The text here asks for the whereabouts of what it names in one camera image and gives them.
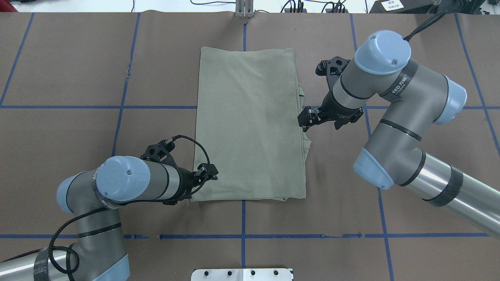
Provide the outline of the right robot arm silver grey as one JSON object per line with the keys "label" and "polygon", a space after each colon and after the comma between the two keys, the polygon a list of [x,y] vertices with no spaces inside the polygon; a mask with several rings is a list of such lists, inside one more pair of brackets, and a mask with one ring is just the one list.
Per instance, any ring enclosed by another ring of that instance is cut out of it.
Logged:
{"label": "right robot arm silver grey", "polygon": [[499,191],[426,153],[419,144],[433,124],[461,112],[466,90],[446,75],[411,58],[409,39],[391,30],[371,34],[353,59],[321,61],[329,91],[318,108],[305,107],[298,125],[334,122],[335,129],[355,123],[374,95],[389,107],[354,163],[354,171],[376,187],[407,187],[423,201],[463,216],[499,236]]}

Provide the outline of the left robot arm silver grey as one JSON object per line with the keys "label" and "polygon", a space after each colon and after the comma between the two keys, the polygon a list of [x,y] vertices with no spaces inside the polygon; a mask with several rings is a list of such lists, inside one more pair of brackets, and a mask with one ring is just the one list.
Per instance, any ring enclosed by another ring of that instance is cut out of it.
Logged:
{"label": "left robot arm silver grey", "polygon": [[115,156],[67,178],[59,185],[57,202],[74,218],[47,247],[3,261],[1,280],[125,281],[130,264],[119,209],[141,202],[174,205],[217,174],[209,162],[189,171],[174,162]]}

